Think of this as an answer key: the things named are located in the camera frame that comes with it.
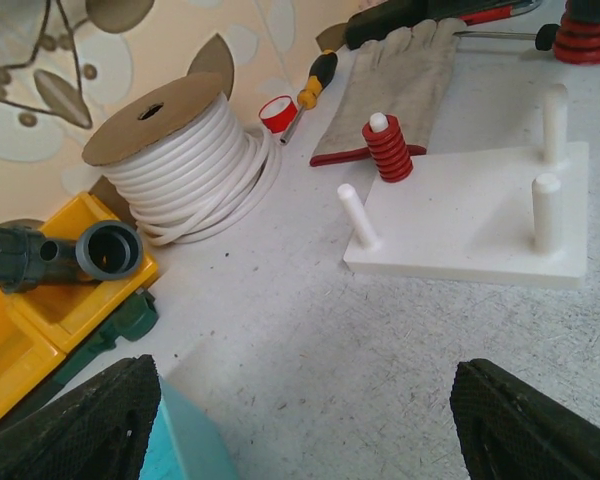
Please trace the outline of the blue plastic tray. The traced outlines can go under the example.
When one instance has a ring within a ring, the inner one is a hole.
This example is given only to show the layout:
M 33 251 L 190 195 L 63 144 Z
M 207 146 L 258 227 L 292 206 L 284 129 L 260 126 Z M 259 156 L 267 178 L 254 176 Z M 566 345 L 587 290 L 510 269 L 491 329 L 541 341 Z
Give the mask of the blue plastic tray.
M 140 477 L 237 479 L 236 467 L 214 422 L 164 378 L 159 381 L 161 400 Z

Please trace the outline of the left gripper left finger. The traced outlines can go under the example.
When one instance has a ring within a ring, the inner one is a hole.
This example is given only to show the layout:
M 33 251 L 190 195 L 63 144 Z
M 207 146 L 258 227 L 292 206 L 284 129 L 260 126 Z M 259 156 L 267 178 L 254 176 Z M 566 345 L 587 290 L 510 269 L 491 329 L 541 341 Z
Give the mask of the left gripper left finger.
M 152 356 L 125 358 L 0 432 L 0 479 L 137 479 L 160 403 Z

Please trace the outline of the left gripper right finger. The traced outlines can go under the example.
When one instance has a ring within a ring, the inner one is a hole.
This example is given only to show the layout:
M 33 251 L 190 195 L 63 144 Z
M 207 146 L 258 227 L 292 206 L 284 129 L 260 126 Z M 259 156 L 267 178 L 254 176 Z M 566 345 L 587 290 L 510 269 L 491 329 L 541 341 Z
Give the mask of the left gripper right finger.
M 450 406 L 472 479 L 600 479 L 600 428 L 489 360 L 458 364 Z

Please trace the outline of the red spring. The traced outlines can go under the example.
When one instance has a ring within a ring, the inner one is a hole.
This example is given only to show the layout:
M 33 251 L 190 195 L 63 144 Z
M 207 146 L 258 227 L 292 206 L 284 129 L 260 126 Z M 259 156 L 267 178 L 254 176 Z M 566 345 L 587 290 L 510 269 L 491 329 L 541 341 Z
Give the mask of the red spring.
M 362 136 L 383 181 L 397 183 L 411 174 L 411 155 L 395 116 L 372 114 L 362 129 Z
M 585 23 L 564 15 L 552 46 L 555 57 L 569 64 L 600 64 L 600 23 Z

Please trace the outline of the white peg base plate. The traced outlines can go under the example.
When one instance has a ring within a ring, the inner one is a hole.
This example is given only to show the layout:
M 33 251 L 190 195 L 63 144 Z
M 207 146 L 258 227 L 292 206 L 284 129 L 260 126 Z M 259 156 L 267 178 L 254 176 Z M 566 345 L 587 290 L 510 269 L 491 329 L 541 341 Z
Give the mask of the white peg base plate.
M 568 93 L 545 93 L 543 143 L 418 156 L 404 180 L 366 198 L 337 194 L 360 274 L 575 289 L 587 272 L 589 146 L 567 138 Z

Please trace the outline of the black orange screwdriver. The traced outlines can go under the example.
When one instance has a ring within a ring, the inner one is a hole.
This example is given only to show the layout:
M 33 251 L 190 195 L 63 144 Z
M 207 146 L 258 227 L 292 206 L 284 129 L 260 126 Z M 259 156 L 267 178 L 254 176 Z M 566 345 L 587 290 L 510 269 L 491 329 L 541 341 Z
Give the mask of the black orange screwdriver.
M 546 52 L 552 50 L 559 28 L 559 24 L 545 24 L 536 33 L 460 31 L 456 32 L 455 36 L 466 38 L 529 41 L 534 43 L 536 50 Z

